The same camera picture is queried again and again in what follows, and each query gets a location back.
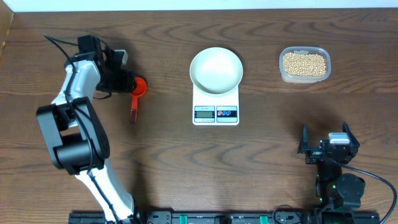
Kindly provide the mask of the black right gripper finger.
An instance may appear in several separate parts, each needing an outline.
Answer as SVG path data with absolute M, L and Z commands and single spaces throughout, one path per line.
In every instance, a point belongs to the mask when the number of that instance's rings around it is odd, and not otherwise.
M 298 144 L 297 153 L 306 154 L 308 151 L 308 128 L 307 125 L 303 126 L 303 136 Z
M 353 147 L 355 147 L 355 148 L 359 148 L 360 147 L 360 143 L 355 138 L 354 134 L 351 132 L 347 122 L 343 123 L 342 130 L 343 130 L 344 133 L 346 133 L 348 135 L 348 138 L 350 140 L 350 144 Z

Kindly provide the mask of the red plastic measuring scoop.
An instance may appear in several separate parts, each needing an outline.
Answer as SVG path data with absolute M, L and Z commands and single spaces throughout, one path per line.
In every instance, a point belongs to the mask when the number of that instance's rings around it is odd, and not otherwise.
M 147 82 L 143 78 L 136 77 L 134 81 L 136 83 L 136 88 L 130 93 L 132 96 L 130 123 L 132 124 L 137 121 L 138 100 L 147 92 Z

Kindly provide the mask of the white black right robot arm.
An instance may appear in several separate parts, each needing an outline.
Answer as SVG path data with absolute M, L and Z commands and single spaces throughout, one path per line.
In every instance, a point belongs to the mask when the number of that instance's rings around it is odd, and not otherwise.
M 306 164 L 317 167 L 315 195 L 320 206 L 305 212 L 302 223 L 354 223 L 354 211 L 361 206 L 366 184 L 357 175 L 344 174 L 342 167 L 355 157 L 359 147 L 347 123 L 342 132 L 330 133 L 319 146 L 309 145 L 308 128 L 303 127 L 297 152 L 305 155 Z

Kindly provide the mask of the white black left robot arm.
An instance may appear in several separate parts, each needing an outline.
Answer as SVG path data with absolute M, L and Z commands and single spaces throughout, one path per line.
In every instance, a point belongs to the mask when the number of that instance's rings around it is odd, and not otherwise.
M 147 82 L 123 69 L 128 54 L 113 50 L 93 35 L 81 36 L 78 53 L 65 62 L 65 81 L 60 93 L 36 118 L 50 158 L 58 169 L 83 182 L 104 211 L 106 223 L 146 223 L 113 171 L 106 132 L 95 112 L 95 92 L 128 93 L 132 96 L 131 122 L 136 122 L 137 99 L 147 91 Z

